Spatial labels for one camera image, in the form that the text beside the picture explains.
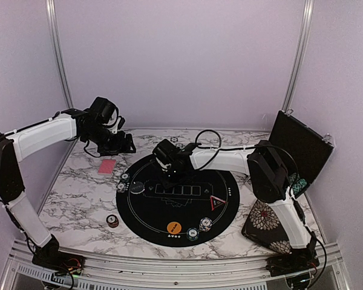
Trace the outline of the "blue orange chip stack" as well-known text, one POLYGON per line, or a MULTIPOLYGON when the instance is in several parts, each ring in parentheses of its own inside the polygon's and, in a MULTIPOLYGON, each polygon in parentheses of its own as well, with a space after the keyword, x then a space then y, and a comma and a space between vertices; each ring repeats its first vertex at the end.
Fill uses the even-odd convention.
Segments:
POLYGON ((202 232, 207 232, 212 227, 212 220, 208 217, 204 217, 200 220, 199 230, 202 232))

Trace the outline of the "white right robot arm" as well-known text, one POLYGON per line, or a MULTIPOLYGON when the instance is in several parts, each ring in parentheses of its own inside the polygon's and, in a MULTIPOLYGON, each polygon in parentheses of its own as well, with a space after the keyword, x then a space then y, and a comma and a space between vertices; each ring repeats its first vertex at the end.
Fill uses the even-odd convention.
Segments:
POLYGON ((303 271, 319 265, 316 253, 318 239, 305 219, 293 193, 287 167, 279 156, 281 148, 262 140, 243 147, 206 147, 189 143, 180 149, 164 139, 152 154, 162 173, 164 188, 172 188, 201 170, 243 173, 251 178, 255 197, 269 204, 289 239, 290 254, 269 258, 267 269, 272 275, 303 271))

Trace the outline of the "black white poker chip stack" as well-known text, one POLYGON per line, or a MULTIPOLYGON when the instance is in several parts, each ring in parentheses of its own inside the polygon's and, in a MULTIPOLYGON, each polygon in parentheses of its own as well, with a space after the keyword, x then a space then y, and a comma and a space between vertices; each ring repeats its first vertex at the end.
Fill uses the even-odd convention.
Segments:
POLYGON ((118 183, 117 185, 117 192, 118 193, 124 193, 126 192, 126 184, 123 182, 118 183))

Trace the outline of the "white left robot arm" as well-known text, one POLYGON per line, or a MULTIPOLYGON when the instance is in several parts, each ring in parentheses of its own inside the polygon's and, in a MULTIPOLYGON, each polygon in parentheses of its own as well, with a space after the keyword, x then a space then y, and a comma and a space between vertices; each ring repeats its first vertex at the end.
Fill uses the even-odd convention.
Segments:
POLYGON ((83 257, 60 250, 58 240, 40 220, 25 193, 20 163, 54 144, 72 140, 94 143, 100 157, 134 153, 132 135, 121 130, 124 122, 113 102, 96 97, 84 110, 67 109, 21 129, 0 132, 0 202, 34 245, 33 264, 64 271, 80 268, 83 257))

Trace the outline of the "red triangular marker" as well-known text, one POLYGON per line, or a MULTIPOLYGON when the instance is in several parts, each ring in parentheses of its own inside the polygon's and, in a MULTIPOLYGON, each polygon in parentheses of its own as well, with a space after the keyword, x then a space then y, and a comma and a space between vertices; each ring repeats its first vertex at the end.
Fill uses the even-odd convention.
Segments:
POLYGON ((210 202, 211 202, 211 210, 214 211, 216 208, 221 207, 222 205, 226 204, 226 201, 223 199, 220 199, 216 196, 210 196, 210 202))

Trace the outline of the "orange big blind button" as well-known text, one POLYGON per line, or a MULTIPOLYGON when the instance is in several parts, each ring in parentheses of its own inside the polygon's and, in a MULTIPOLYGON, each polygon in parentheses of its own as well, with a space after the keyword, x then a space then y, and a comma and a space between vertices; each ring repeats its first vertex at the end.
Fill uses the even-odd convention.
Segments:
POLYGON ((169 234, 175 235, 175 234, 179 234, 181 232, 182 225, 179 222, 172 221, 167 225, 166 229, 169 234))

